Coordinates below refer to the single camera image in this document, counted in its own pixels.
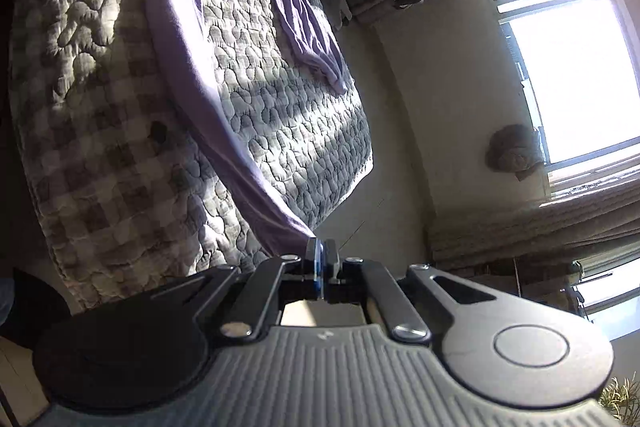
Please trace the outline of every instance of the screw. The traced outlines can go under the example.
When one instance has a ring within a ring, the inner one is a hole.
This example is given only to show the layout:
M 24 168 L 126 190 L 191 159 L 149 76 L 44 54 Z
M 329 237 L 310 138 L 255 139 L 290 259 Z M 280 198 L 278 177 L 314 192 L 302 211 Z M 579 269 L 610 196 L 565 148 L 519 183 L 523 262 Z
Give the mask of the screw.
M 251 334 L 251 326 L 244 322 L 229 322 L 220 327 L 220 333 L 230 339 L 241 339 Z
M 396 326 L 393 329 L 392 334 L 399 341 L 408 343 L 419 343 L 427 336 L 426 331 L 414 330 L 405 324 Z

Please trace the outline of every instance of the bed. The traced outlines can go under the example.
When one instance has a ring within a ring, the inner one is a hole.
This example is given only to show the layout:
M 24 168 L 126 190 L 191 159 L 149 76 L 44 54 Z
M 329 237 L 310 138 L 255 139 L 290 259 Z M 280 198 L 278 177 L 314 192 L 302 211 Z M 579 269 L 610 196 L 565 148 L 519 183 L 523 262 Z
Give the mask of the bed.
M 319 0 L 310 0 L 320 6 Z M 372 167 L 350 77 L 292 58 L 271 0 L 203 0 L 225 115 L 311 229 Z M 50 256 L 84 307 L 266 257 L 180 121 L 144 0 L 16 0 L 10 107 Z

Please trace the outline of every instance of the window frame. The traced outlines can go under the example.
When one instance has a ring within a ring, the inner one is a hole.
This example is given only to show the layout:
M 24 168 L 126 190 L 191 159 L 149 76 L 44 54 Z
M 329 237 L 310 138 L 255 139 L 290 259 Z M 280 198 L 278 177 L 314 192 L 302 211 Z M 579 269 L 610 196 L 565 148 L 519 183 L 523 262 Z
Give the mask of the window frame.
M 508 4 L 514 1 L 518 1 L 518 0 L 491 0 L 495 8 L 496 19 L 500 24 L 500 26 L 522 17 L 526 17 L 535 13 L 544 12 L 547 10 L 553 10 L 558 7 L 567 6 L 569 4 L 572 4 L 575 2 L 581 2 L 584 0 L 551 0 L 546 2 L 539 2 L 523 8 L 517 8 L 517 9 L 509 10 L 506 12 L 500 12 L 499 10 L 500 6 L 503 6 L 505 4 Z M 632 24 L 628 23 L 630 21 L 630 16 L 628 14 L 628 10 L 626 9 L 626 6 L 624 5 L 624 1 L 623 0 L 609 0 L 609 1 L 613 7 L 616 19 L 618 21 L 618 25 L 620 26 L 620 31 L 622 32 L 622 36 L 625 41 L 626 50 L 631 60 L 632 68 L 634 70 L 634 74 L 636 77 L 636 87 L 638 88 L 638 93 L 640 94 L 640 60 L 639 60 L 640 46 L 638 44 L 640 41 L 638 39 L 638 35 L 636 34 L 635 28 L 633 27 Z M 633 145 L 640 144 L 640 136 L 637 136 L 635 138 L 625 140 L 623 142 L 619 142 L 617 144 L 613 144 L 608 147 L 598 149 L 590 153 L 574 156 L 573 158 L 568 158 L 560 162 L 551 163 L 548 161 L 549 154 L 548 154 L 548 147 L 546 145 L 543 125 L 539 127 L 539 131 L 540 131 L 540 138 L 542 142 L 542 149 L 545 155 L 544 169 L 547 174 L 565 167 L 578 165 L 588 160 L 605 156 L 612 152 L 617 152 L 619 150 L 626 149 Z M 612 168 L 614 168 L 618 164 L 625 163 L 628 160 L 633 160 L 633 164 L 627 165 L 625 169 L 633 168 L 635 166 L 640 166 L 640 155 L 633 155 L 633 156 L 630 156 L 630 158 L 626 158 L 625 160 L 618 160 L 602 167 L 589 169 L 588 171 L 583 172 L 581 174 L 572 174 L 570 176 L 566 176 L 564 178 L 554 180 L 553 182 L 549 180 L 550 182 L 549 188 L 550 188 L 551 194 L 553 195 L 556 192 L 559 192 L 560 190 L 567 190 L 569 188 L 578 187 L 588 182 L 594 182 L 598 179 L 603 178 L 604 176 L 616 174 L 617 172 L 620 172 L 622 168 L 616 169 L 613 171 L 612 171 Z M 599 175 L 597 177 L 593 177 L 595 174 L 598 174 L 599 171 L 602 171 L 602 170 L 605 170 L 607 173 Z
M 583 279 L 572 285 L 573 290 L 580 293 L 579 287 L 581 285 L 585 285 L 590 282 L 609 277 L 610 275 L 613 275 L 613 270 L 615 270 L 616 268 L 625 266 L 625 264 L 637 261 L 638 259 L 640 259 L 640 248 L 636 248 L 626 255 L 620 256 L 620 258 L 618 259 L 611 259 L 606 264 L 606 267 L 601 267 L 598 272 L 590 273 L 588 275 L 585 274 L 585 277 Z M 640 297 L 640 287 L 632 288 L 626 292 L 619 293 L 599 302 L 588 304 L 587 306 L 585 306 L 583 303 L 580 303 L 579 309 L 580 313 L 583 316 L 588 317 L 591 314 L 613 308 L 613 306 L 622 304 L 636 297 Z

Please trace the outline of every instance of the beige curtain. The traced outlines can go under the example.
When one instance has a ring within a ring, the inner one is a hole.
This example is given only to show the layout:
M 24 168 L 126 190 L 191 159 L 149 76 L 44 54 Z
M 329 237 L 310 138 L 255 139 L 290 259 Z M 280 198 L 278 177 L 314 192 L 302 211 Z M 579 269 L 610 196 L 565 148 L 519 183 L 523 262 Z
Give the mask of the beige curtain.
M 353 17 L 361 24 L 371 25 L 382 17 L 398 11 L 393 0 L 346 0 Z
M 437 219 L 428 230 L 442 269 L 524 257 L 569 263 L 640 240 L 640 180 L 509 212 Z

